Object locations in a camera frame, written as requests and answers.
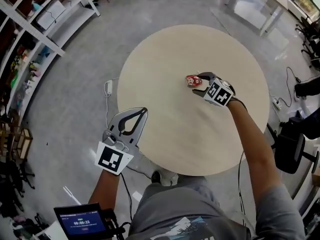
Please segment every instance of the digital timer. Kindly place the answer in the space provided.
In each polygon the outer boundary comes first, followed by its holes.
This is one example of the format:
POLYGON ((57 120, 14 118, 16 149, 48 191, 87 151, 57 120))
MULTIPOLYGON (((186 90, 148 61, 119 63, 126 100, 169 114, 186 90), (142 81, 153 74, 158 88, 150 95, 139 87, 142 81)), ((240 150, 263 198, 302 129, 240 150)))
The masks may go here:
POLYGON ((98 203, 55 207, 54 212, 68 240, 105 240, 116 236, 125 240, 112 209, 101 210, 98 203))
POLYGON ((81 219, 80 221, 75 221, 73 224, 74 224, 74 225, 90 224, 90 220, 82 221, 82 219, 81 219))
POLYGON ((61 214, 60 218, 70 235, 92 234, 106 230, 98 211, 61 214))

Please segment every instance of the concrete floor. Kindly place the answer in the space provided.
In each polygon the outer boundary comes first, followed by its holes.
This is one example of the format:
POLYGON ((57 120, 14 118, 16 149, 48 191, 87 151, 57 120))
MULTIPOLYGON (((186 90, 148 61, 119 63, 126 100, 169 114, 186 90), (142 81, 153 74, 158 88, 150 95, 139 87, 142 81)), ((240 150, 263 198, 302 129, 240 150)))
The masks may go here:
MULTIPOLYGON (((105 81, 117 78, 130 52, 146 37, 163 28, 180 24, 198 24, 221 30, 241 42, 258 61, 270 93, 290 97, 286 86, 286 67, 306 80, 317 72, 309 69, 308 58, 301 55, 302 38, 295 32, 297 21, 285 12, 269 33, 259 30, 276 4, 267 0, 100 0, 101 16, 82 27, 66 47, 66 55, 52 64, 37 89, 25 123, 31 129, 33 143, 28 162, 36 177, 32 190, 25 184, 21 199, 29 218, 36 212, 49 223, 56 220, 53 208, 74 205, 63 191, 67 186, 81 203, 88 202, 101 170, 94 166, 94 155, 105 125, 106 100, 102 93, 105 81)), ((289 73, 289 87, 295 81, 289 73)), ((109 99, 109 119, 118 112, 117 81, 109 99)), ((301 105, 279 112, 282 121, 301 105)), ((319 107, 319 98, 311 97, 307 106, 319 107)), ((269 123, 275 129, 279 118, 270 105, 269 123)), ((300 172, 282 178, 291 194, 295 192, 307 163, 300 172)), ((149 175, 156 168, 147 158, 135 157, 131 166, 149 175)), ((123 171, 129 191, 143 193, 150 181, 143 175, 123 171)), ((221 208, 235 220, 239 219, 238 166, 207 177, 221 208)), ((255 223, 255 207, 248 165, 241 167, 241 188, 249 220, 255 223)), ((138 201, 133 198, 133 213, 138 201)), ((129 221, 129 200, 120 181, 115 213, 118 221, 129 221)), ((0 238, 15 239, 7 219, 0 218, 0 238)))

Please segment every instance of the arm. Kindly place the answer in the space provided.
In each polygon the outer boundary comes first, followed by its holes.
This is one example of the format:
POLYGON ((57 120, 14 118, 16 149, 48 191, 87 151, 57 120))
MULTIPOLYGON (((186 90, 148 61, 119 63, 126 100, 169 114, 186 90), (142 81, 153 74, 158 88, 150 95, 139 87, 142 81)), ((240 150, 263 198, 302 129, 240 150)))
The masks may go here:
POLYGON ((274 154, 245 107, 236 100, 230 101, 227 107, 233 117, 248 162, 254 202, 257 205, 264 192, 281 184, 274 154))
POLYGON ((99 203, 102 210, 115 209, 119 177, 102 170, 89 204, 99 203))
POLYGON ((265 136, 239 101, 229 108, 249 166, 259 239, 304 240, 302 218, 278 176, 274 154, 265 136))

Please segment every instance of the gray shorts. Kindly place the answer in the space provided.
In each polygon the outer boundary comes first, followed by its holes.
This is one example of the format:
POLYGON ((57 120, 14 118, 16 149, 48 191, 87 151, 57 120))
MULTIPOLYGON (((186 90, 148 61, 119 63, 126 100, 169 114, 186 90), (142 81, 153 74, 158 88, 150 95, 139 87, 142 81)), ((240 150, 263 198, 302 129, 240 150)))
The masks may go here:
POLYGON ((138 209, 153 195, 177 188, 189 188, 197 191, 200 195, 210 199, 217 206, 220 206, 218 200, 214 197, 211 189, 208 187, 207 179, 204 176, 186 176, 179 174, 177 184, 174 186, 162 186, 160 183, 151 183, 147 186, 139 203, 138 209))

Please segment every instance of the glass door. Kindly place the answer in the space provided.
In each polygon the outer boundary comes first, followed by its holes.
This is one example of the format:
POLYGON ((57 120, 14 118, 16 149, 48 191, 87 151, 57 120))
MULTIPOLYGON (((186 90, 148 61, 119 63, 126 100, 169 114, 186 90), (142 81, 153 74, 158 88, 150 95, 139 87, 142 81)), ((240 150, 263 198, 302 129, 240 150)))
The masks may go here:
POLYGON ((312 21, 315 21, 320 16, 320 0, 293 0, 312 21))

